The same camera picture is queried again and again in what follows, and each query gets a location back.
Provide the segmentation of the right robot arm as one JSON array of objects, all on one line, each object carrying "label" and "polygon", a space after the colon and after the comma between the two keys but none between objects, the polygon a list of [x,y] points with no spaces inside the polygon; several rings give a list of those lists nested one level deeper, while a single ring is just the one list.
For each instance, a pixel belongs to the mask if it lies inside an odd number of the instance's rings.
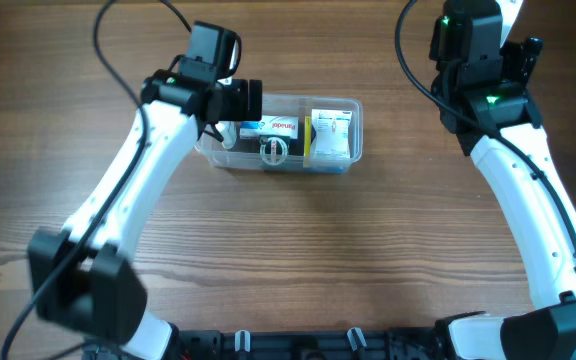
[{"label": "right robot arm", "polygon": [[523,261],[531,312],[470,315],[448,334],[464,359],[576,359],[576,210],[527,82],[542,49],[511,42],[517,1],[448,1],[436,20],[431,92],[444,126],[490,185]]}]

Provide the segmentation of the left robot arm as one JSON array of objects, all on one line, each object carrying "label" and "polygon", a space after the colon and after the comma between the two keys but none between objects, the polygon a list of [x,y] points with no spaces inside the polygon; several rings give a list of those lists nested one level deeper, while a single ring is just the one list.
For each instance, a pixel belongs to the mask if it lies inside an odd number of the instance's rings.
[{"label": "left robot arm", "polygon": [[149,214],[197,141],[224,141],[221,121],[260,120],[261,81],[232,77],[241,51],[236,32],[195,22],[187,52],[144,81],[132,130],[102,180],[60,231],[39,229],[30,241],[40,319],[122,356],[181,358],[177,327],[148,311],[132,261]]}]

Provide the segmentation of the white medicine box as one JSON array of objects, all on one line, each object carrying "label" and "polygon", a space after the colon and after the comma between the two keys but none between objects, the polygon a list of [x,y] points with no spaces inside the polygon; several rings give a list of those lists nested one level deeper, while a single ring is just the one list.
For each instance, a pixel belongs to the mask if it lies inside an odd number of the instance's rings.
[{"label": "white medicine box", "polygon": [[311,112],[315,139],[311,150],[315,156],[349,158],[349,126],[352,112],[313,109]]}]

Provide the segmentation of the green Zam-Buk box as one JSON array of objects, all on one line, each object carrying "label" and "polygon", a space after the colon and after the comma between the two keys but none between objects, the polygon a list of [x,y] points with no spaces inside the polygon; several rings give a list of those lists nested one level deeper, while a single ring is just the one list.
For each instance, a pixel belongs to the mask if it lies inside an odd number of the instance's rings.
[{"label": "green Zam-Buk box", "polygon": [[271,167],[283,164],[289,155],[289,139],[281,136],[263,136],[259,139],[262,162]]}]

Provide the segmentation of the white Panadol box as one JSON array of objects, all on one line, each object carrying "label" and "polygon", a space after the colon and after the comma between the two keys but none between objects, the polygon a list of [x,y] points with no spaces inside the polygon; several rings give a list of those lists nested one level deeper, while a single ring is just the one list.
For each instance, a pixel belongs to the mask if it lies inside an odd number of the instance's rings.
[{"label": "white Panadol box", "polygon": [[263,115],[260,121],[245,121],[241,123],[239,137],[254,139],[259,137],[298,138],[299,119],[293,116]]}]

